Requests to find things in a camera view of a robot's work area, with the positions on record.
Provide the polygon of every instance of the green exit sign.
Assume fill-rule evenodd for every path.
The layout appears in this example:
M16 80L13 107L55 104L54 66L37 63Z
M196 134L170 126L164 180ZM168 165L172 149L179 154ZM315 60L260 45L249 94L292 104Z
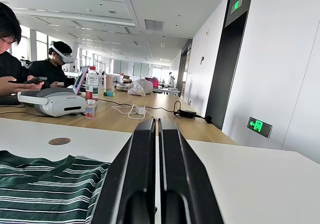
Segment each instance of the green exit sign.
M253 117L249 118L247 128L251 129L252 131L255 131L256 133L259 133L260 135L269 138L272 130L272 125L265 123L263 121L260 121L258 119L255 119Z
M238 0L231 9L231 14L233 14L236 10L238 10L242 6L243 0Z

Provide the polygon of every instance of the white vr headset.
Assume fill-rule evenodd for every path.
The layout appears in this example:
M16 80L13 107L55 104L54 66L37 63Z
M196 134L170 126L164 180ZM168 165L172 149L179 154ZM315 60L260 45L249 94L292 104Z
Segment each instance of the white vr headset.
M72 56L70 54L63 54L59 50L57 50L57 48L54 47L54 43L55 43L54 41L51 42L50 48L52 48L57 54L60 55L62 62L64 62L64 63L74 63L75 62L75 59L72 58Z

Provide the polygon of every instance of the desk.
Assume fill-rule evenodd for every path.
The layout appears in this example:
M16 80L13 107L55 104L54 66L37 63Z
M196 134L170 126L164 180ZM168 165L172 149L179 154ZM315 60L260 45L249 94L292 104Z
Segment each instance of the desk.
M168 88L154 88L152 91L154 93L165 93L173 96L178 96L178 94L180 93L179 90L172 90Z
M117 103L127 103L127 104L137 104L150 107L163 107L167 110L173 111L174 103L177 100L181 101L181 108L185 110L193 109L184 103L177 96L170 95L161 95L161 94L148 94L145 97L137 97L128 95L126 92L115 92L116 97L103 97L103 94L100 91L100 98L114 101ZM48 117L35 117L32 115L24 113L11 113L11 114L1 114L1 118L33 121L40 123L49 123L49 124L59 124L67 125L74 127L83 127L83 128L94 128L110 131L119 131L132 133L137 127L138 123L142 120L129 119L127 115L121 114L117 110L111 108L112 106L117 106L113 103L108 103L104 101L97 102L97 112L96 118L94 120L88 120L82 115L77 116L65 116L59 118L48 118ZM168 113L162 109L152 110L147 109L148 112L152 113L157 118L168 118L176 123L176 125L181 130L182 134L187 139L198 140L198 141L207 141L215 143L224 143L224 144L235 144L235 142L230 139L227 135L222 133L214 125L207 124L203 119L186 119L175 117L172 113ZM39 114L35 111L33 107L26 108L16 108L16 107L0 107L0 113L3 112L30 112L34 114ZM146 114L146 119L152 118L150 114Z
M112 162L131 135L3 118L0 126L2 150L52 161L71 154ZM48 144L58 137L68 137L71 142ZM319 164L296 152L187 141L206 168L225 224L319 222ZM161 224L158 147L156 138L155 223Z

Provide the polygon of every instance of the power adapter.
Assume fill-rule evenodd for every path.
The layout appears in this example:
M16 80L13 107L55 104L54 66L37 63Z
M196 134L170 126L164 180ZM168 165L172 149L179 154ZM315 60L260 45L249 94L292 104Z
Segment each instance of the power adapter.
M139 115L145 115L147 113L144 106L136 106L135 108L135 112Z

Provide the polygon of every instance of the person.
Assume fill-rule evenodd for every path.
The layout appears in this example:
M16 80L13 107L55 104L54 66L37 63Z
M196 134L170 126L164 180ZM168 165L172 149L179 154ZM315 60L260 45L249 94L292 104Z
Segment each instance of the person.
M42 61L34 61L27 67L30 72L37 77L46 77L44 88L61 88L68 87L75 83L74 78L67 78L62 69L68 62L73 62L71 57L72 49L64 42L58 41L53 43L53 47L49 48L49 58Z
M40 90L40 84L22 84L34 77L20 61L7 52L13 43L21 40L21 27L14 12L0 2L0 96L20 91Z

